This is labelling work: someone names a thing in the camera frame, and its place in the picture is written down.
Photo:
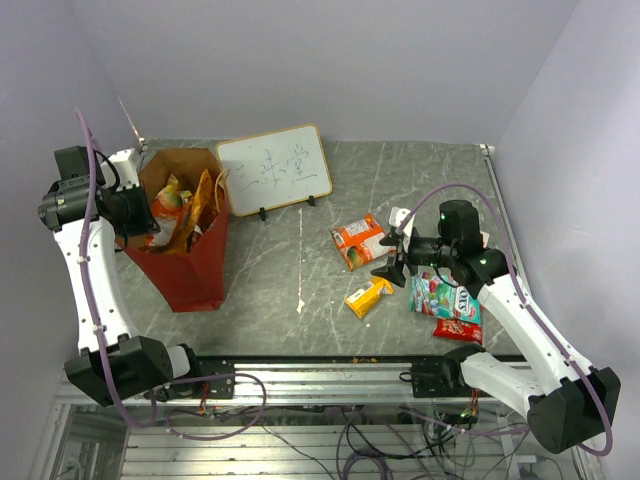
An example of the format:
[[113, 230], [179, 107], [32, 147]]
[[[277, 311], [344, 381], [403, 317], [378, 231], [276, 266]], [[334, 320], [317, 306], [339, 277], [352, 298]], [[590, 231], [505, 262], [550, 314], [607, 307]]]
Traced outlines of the orange white snack packet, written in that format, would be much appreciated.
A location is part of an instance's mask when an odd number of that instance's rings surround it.
[[350, 271], [395, 252], [393, 246], [380, 243], [386, 232], [371, 213], [347, 225], [332, 228], [330, 234]]

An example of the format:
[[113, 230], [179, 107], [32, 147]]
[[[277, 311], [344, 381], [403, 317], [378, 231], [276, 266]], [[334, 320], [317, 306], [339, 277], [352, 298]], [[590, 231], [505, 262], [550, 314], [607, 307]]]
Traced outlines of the orange Fox's fruits candy bag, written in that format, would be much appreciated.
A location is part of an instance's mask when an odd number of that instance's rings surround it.
[[152, 252], [186, 249], [193, 200], [191, 189], [176, 175], [170, 174], [151, 205], [151, 213], [158, 224], [158, 230], [149, 234], [146, 240], [146, 246]]

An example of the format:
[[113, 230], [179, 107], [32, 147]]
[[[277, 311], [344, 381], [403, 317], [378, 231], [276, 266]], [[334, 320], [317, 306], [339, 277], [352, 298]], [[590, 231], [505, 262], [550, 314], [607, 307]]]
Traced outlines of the red brown paper bag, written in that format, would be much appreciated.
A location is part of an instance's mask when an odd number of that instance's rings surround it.
[[224, 259], [230, 216], [228, 171], [208, 148], [169, 148], [157, 151], [139, 175], [151, 208], [170, 174], [181, 179], [195, 196], [204, 170], [214, 178], [221, 176], [224, 200], [211, 228], [190, 252], [186, 245], [185, 250], [154, 253], [146, 246], [149, 234], [116, 239], [175, 312], [215, 310], [224, 302]]

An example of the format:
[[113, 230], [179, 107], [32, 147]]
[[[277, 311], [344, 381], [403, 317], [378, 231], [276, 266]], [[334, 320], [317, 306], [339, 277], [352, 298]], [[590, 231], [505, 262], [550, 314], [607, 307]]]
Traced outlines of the orange chip bag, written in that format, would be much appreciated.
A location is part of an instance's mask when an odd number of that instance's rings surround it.
[[201, 237], [211, 228], [224, 200], [221, 176], [214, 178], [208, 170], [201, 174], [199, 184], [191, 202], [187, 220], [187, 251], [190, 252]]

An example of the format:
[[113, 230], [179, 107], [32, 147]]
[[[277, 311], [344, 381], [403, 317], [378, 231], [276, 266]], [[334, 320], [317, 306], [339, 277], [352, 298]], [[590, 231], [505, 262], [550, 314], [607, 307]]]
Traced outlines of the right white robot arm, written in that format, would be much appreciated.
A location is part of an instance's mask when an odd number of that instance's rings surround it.
[[612, 420], [621, 382], [611, 368], [597, 369], [562, 336], [524, 291], [505, 254], [486, 246], [477, 209], [466, 200], [439, 207], [438, 234], [424, 237], [408, 209], [392, 208], [381, 245], [395, 253], [374, 275], [402, 287], [421, 267], [447, 269], [503, 327], [529, 364], [529, 373], [498, 360], [481, 346], [451, 351], [440, 373], [442, 387], [459, 396], [479, 389], [522, 416], [538, 443], [562, 453], [604, 435], [612, 447]]

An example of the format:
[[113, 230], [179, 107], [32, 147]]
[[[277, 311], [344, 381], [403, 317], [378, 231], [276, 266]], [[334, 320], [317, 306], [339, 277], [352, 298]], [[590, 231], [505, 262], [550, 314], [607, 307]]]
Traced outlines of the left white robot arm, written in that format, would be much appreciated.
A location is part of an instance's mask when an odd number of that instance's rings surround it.
[[97, 404], [113, 405], [169, 384], [182, 397], [203, 387], [204, 373], [185, 344], [168, 347], [140, 335], [119, 289], [116, 239], [159, 229], [136, 168], [134, 149], [105, 156], [74, 146], [57, 150], [60, 174], [38, 208], [64, 256], [78, 317], [78, 354], [68, 381]]

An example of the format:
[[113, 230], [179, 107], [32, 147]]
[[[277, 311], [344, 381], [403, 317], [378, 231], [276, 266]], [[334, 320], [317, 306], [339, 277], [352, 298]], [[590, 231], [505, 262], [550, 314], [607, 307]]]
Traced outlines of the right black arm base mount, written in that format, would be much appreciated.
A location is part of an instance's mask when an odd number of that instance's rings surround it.
[[411, 385], [414, 398], [470, 396], [472, 388], [463, 379], [462, 362], [473, 354], [485, 352], [478, 344], [457, 347], [442, 356], [424, 357], [402, 371], [398, 378]]

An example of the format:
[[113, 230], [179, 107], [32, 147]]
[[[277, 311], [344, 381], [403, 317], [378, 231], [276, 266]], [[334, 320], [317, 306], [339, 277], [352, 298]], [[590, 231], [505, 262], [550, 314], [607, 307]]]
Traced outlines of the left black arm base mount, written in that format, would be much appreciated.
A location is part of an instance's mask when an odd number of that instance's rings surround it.
[[174, 400], [232, 399], [235, 390], [234, 364], [227, 359], [206, 357], [199, 360], [199, 366], [186, 378], [206, 377], [206, 381], [171, 384], [156, 392], [156, 400], [166, 403]]

